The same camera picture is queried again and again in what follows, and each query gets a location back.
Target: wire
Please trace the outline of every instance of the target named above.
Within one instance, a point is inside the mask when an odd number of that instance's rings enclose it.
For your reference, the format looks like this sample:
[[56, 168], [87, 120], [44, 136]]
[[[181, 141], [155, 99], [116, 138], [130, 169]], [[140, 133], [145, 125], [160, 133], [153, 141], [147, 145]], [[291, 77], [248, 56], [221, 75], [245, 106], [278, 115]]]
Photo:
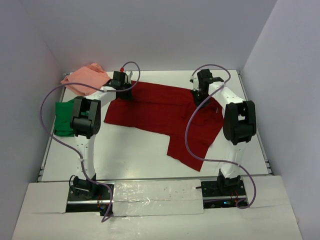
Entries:
[[235, 195], [236, 195], [236, 198], [235, 198], [235, 200], [238, 200], [238, 197], [239, 197], [239, 195], [238, 195], [238, 192], [237, 192], [237, 190], [236, 190], [236, 189], [234, 189], [234, 192], [235, 192]]
[[72, 179], [72, 177], [75, 177], [76, 175], [71, 175], [71, 177], [70, 177], [70, 179], [69, 179], [69, 188], [71, 188], [71, 184], [70, 184], [70, 182], [71, 182], [71, 179]]
[[233, 161], [229, 161], [229, 160], [218, 160], [218, 159], [207, 159], [207, 158], [202, 158], [202, 157], [199, 157], [197, 155], [195, 155], [189, 148], [189, 145], [188, 145], [188, 132], [189, 132], [189, 128], [190, 128], [190, 125], [191, 125], [191, 122], [192, 120], [194, 119], [195, 115], [197, 114], [197, 112], [199, 111], [199, 109], [201, 109], [201, 107], [213, 96], [215, 95], [217, 92], [219, 92], [221, 89], [223, 89], [225, 87], [225, 85], [227, 84], [227, 82], [229, 82], [229, 80], [231, 79], [231, 74], [230, 72], [224, 68], [223, 66], [220, 66], [220, 65], [217, 65], [217, 64], [205, 64], [205, 65], [202, 65], [200, 67], [198, 67], [193, 73], [192, 73], [192, 76], [201, 68], [203, 67], [208, 67], [208, 66], [213, 66], [213, 67], [218, 67], [224, 71], [226, 71], [226, 73], [228, 74], [228, 78], [227, 80], [224, 81], [223, 84], [221, 84], [220, 87], [218, 87], [213, 93], [211, 93], [209, 96], [206, 97], [205, 100], [203, 100], [200, 105], [194, 110], [193, 114], [191, 115], [187, 125], [186, 125], [186, 128], [185, 128], [185, 133], [184, 133], [184, 144], [185, 144], [185, 147], [187, 149], [187, 151], [190, 153], [191, 156], [193, 156], [195, 159], [198, 159], [198, 160], [201, 160], [201, 161], [205, 161], [205, 162], [215, 162], [215, 163], [226, 163], [226, 164], [233, 164], [233, 165], [236, 165], [238, 166], [239, 168], [241, 168], [246, 174], [247, 176], [250, 178], [251, 182], [252, 182], [252, 185], [253, 185], [253, 197], [252, 197], [252, 200], [251, 202], [247, 205], [247, 206], [239, 206], [238, 203], [244, 201], [245, 199], [242, 199], [242, 200], [239, 200], [235, 205], [237, 208], [239, 209], [247, 209], [249, 208], [255, 201], [256, 199], [256, 196], [257, 196], [257, 187], [256, 187], [256, 184], [255, 184], [255, 181], [254, 179], [252, 178], [251, 174], [243, 167], [241, 166], [240, 164], [236, 163], [236, 162], [233, 162]]
[[97, 206], [98, 206], [98, 208], [100, 208], [100, 204], [99, 204], [99, 202], [100, 202], [100, 199], [101, 199], [102, 197], [101, 197], [101, 194], [99, 193], [99, 195], [98, 195], [98, 200], [97, 200]]
[[[129, 63], [134, 63], [134, 64], [137, 66], [138, 71], [139, 71], [139, 75], [138, 75], [138, 78], [137, 78], [135, 84], [132, 85], [130, 88], [127, 88], [127, 89], [114, 90], [114, 91], [109, 90], [108, 92], [125, 92], [125, 91], [129, 91], [130, 89], [132, 89], [132, 88], [137, 84], [137, 82], [139, 82], [140, 75], [141, 75], [140, 67], [138, 66], [138, 64], [137, 64], [136, 62], [128, 61], [128, 62], [126, 62], [126, 63], [123, 65], [123, 68], [124, 68], [127, 64], [129, 64]], [[42, 128], [43, 128], [43, 129], [45, 130], [45, 132], [50, 136], [50, 138], [52, 138], [53, 140], [55, 140], [55, 141], [57, 141], [58, 143], [62, 144], [63, 146], [65, 146], [65, 147], [67, 147], [67, 148], [75, 151], [75, 152], [79, 155], [80, 161], [81, 161], [81, 169], [82, 169], [83, 175], [85, 176], [85, 178], [86, 178], [89, 182], [91, 182], [91, 183], [93, 183], [93, 184], [96, 184], [96, 185], [104, 186], [104, 187], [106, 187], [106, 188], [109, 190], [109, 192], [110, 192], [110, 203], [108, 204], [108, 208], [107, 208], [107, 210], [106, 210], [106, 212], [105, 212], [105, 214], [104, 214], [104, 216], [103, 216], [103, 218], [102, 218], [102, 220], [101, 220], [101, 222], [104, 223], [105, 221], [107, 221], [109, 218], [111, 218], [111, 217], [113, 216], [113, 214], [112, 214], [112, 215], [110, 215], [110, 216], [108, 217], [108, 213], [109, 213], [110, 208], [111, 208], [111, 205], [112, 205], [112, 198], [113, 198], [112, 189], [110, 188], [110, 186], [108, 186], [108, 185], [105, 184], [105, 183], [98, 182], [98, 181], [94, 181], [94, 180], [90, 179], [89, 176], [88, 176], [87, 173], [86, 173], [85, 165], [84, 165], [84, 157], [83, 157], [83, 155], [81, 154], [81, 152], [78, 151], [78, 149], [76, 149], [75, 147], [70, 146], [69, 144], [66, 144], [66, 143], [64, 143], [63, 141], [61, 141], [61, 140], [59, 140], [58, 138], [56, 138], [53, 134], [51, 134], [51, 132], [49, 131], [49, 129], [46, 127], [46, 125], [45, 125], [45, 123], [44, 123], [44, 119], [43, 119], [42, 112], [43, 112], [44, 104], [45, 104], [47, 98], [48, 98], [49, 95], [50, 95], [52, 92], [54, 92], [55, 90], [57, 90], [57, 89], [59, 89], [59, 88], [63, 88], [63, 87], [68, 86], [68, 85], [80, 85], [80, 86], [85, 86], [85, 87], [88, 87], [88, 88], [91, 88], [91, 89], [94, 89], [94, 90], [96, 90], [96, 91], [100, 91], [100, 92], [103, 92], [103, 93], [104, 93], [104, 91], [101, 90], [101, 89], [98, 89], [98, 88], [96, 88], [96, 87], [93, 87], [93, 86], [90, 86], [90, 85], [87, 85], [87, 84], [84, 84], [84, 83], [80, 83], [80, 82], [68, 82], [68, 83], [60, 84], [60, 85], [54, 87], [52, 90], [50, 90], [50, 91], [46, 94], [46, 96], [44, 97], [44, 99], [42, 100], [42, 102], [41, 102], [41, 104], [40, 104], [40, 112], [39, 112], [40, 123], [41, 123]]]

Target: pink towel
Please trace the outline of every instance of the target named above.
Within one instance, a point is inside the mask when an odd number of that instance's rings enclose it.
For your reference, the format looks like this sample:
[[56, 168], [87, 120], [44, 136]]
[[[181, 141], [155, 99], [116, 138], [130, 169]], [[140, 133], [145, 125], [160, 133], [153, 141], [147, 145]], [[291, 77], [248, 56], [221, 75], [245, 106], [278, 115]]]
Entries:
[[[110, 77], [102, 67], [97, 63], [92, 63], [66, 76], [61, 83], [82, 83], [100, 89], [109, 80]], [[96, 91], [90, 87], [80, 85], [68, 85], [65, 87], [79, 96], [88, 96]]]

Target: green cloth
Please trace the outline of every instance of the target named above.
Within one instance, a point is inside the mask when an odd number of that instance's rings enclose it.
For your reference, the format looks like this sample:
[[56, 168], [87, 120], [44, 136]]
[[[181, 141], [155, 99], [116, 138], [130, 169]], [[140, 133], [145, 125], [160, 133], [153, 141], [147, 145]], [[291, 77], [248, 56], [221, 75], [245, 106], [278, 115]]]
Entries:
[[67, 102], [55, 103], [55, 121], [53, 133], [59, 137], [73, 137], [74, 132], [70, 128], [70, 120], [72, 115], [72, 109], [74, 106], [74, 100]]

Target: white wall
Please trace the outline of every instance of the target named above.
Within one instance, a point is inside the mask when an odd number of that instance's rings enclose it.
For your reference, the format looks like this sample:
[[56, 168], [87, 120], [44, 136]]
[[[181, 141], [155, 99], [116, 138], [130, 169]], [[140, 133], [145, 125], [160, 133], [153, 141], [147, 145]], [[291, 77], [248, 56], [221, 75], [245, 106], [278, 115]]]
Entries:
[[65, 72], [242, 69], [276, 0], [21, 0]]
[[[62, 71], [18, 0], [0, 1], [0, 239], [11, 239], [27, 185], [41, 167], [47, 139], [39, 122], [44, 94]], [[52, 96], [45, 121], [52, 124]]]
[[278, 0], [243, 70], [304, 240], [320, 239], [320, 1]]

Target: white table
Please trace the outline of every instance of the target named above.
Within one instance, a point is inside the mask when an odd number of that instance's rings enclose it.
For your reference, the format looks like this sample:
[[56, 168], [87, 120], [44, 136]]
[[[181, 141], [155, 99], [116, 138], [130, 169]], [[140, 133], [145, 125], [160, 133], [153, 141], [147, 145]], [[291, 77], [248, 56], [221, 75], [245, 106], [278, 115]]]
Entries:
[[[223, 70], [211, 71], [214, 77], [227, 78]], [[142, 71], [141, 82], [162, 84], [191, 89], [189, 82], [192, 71]], [[236, 70], [231, 70], [231, 80], [227, 86], [238, 96], [245, 99], [245, 94]], [[133, 80], [138, 73], [133, 72]], [[63, 102], [76, 97], [66, 89]], [[109, 105], [101, 110], [102, 124], [95, 139], [94, 166], [98, 180], [134, 180], [134, 179], [165, 179], [165, 178], [199, 178], [218, 176], [221, 163], [204, 162], [200, 172], [167, 156], [169, 136], [124, 127], [103, 122]], [[73, 137], [59, 137], [65, 143], [75, 146]], [[223, 159], [227, 140], [221, 130], [209, 148], [206, 157]], [[266, 175], [263, 152], [257, 135], [248, 144], [243, 155], [243, 166], [252, 175]], [[42, 176], [43, 182], [68, 181], [76, 172], [78, 155], [55, 141], [49, 141], [44, 156]]]
[[[248, 209], [205, 209], [202, 214], [112, 217], [65, 213], [67, 182], [30, 183], [13, 240], [302, 240], [279, 176], [254, 177], [257, 198]], [[248, 178], [245, 189], [252, 189]], [[252, 193], [247, 192], [249, 200]]]

